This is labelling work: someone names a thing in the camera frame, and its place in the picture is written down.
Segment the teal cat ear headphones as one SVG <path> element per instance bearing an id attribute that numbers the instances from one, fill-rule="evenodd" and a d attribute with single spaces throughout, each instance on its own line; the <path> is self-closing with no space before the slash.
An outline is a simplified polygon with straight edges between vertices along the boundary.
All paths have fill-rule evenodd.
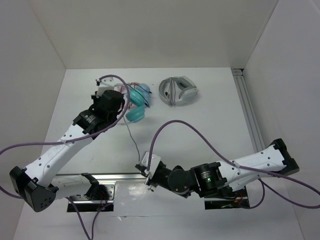
<path id="1" fill-rule="evenodd" d="M 125 90 L 124 86 L 119 86 L 118 91 L 124 94 L 125 100 L 130 104 L 130 100 L 127 98 L 127 91 Z M 124 126 L 141 121 L 146 115 L 146 108 L 147 107 L 143 106 L 129 108 L 123 117 L 123 122 L 118 122 L 117 124 Z"/>

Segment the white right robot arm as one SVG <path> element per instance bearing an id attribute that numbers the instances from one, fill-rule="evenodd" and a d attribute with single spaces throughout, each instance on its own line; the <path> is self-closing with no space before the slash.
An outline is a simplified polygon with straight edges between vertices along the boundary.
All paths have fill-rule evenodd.
<path id="1" fill-rule="evenodd" d="M 290 176 L 300 170 L 281 138 L 260 152 L 230 163 L 219 160 L 189 170 L 179 165 L 169 169 L 159 156 L 146 152 L 135 168 L 146 178 L 147 186 L 160 186 L 183 198 L 188 198 L 192 193 L 197 193 L 201 198 L 224 198 L 243 189 L 248 183 L 271 177 L 273 173 Z"/>

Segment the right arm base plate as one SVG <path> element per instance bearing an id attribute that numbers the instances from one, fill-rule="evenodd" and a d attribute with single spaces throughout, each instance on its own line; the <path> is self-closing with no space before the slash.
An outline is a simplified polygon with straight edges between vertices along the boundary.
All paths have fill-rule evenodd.
<path id="1" fill-rule="evenodd" d="M 247 188 L 223 194 L 219 191 L 217 194 L 204 197 L 205 210 L 239 209 L 249 208 L 250 202 Z"/>

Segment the aluminium table edge rail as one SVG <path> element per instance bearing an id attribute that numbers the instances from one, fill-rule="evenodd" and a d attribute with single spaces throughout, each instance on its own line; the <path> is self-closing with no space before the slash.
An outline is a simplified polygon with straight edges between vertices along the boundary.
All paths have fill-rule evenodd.
<path id="1" fill-rule="evenodd" d="M 99 182 L 107 182 L 107 181 L 144 181 L 145 177 L 139 173 L 115 173 L 115 174 L 93 174 L 90 175 L 95 178 Z M 53 182 L 77 182 L 83 177 L 80 174 L 59 174 L 54 177 Z"/>

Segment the aluminium side rail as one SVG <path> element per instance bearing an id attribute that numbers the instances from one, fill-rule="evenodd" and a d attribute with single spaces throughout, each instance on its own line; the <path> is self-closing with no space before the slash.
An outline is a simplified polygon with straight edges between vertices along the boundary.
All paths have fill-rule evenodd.
<path id="1" fill-rule="evenodd" d="M 249 90 L 245 82 L 243 69 L 231 69 L 234 83 L 241 103 L 244 118 L 249 131 L 251 143 L 255 152 L 260 152 L 265 148 L 265 143 L 258 124 L 258 120 L 250 98 Z"/>

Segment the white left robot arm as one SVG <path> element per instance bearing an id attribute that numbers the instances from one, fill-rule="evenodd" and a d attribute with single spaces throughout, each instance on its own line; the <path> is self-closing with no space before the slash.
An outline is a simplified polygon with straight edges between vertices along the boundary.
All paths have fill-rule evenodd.
<path id="1" fill-rule="evenodd" d="M 58 179 L 57 173 L 82 148 L 90 144 L 99 132 L 117 121 L 125 106 L 124 95 L 116 90 L 106 90 L 93 104 L 79 113 L 62 136 L 61 144 L 52 146 L 37 160 L 24 168 L 14 167 L 9 175 L 14 190 L 36 212 L 48 208 L 54 200 L 75 195 L 97 200 L 107 191 L 89 173 Z"/>

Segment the pink blue cat ear headphones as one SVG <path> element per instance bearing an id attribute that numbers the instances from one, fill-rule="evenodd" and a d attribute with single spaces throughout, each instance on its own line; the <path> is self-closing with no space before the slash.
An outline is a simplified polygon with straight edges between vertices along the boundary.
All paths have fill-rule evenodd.
<path id="1" fill-rule="evenodd" d="M 152 94 L 150 87 L 145 83 L 131 82 L 128 83 L 129 89 L 129 108 L 150 107 L 150 95 Z"/>

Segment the white grey headphones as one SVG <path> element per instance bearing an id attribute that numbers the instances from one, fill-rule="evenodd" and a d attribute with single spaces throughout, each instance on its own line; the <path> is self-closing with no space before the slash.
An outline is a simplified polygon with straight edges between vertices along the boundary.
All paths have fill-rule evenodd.
<path id="1" fill-rule="evenodd" d="M 181 107 L 196 99 L 198 87 L 186 76 L 172 76 L 161 81 L 158 94 L 163 103 Z"/>

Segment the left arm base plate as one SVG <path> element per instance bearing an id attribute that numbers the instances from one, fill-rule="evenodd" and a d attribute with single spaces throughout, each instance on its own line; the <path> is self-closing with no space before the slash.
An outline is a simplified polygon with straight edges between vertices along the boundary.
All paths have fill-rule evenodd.
<path id="1" fill-rule="evenodd" d="M 80 213 L 96 213 L 98 210 L 102 212 L 114 211 L 116 182 L 105 181 L 101 184 L 104 188 L 94 198 L 89 198 L 85 195 L 73 195 L 70 197 Z"/>

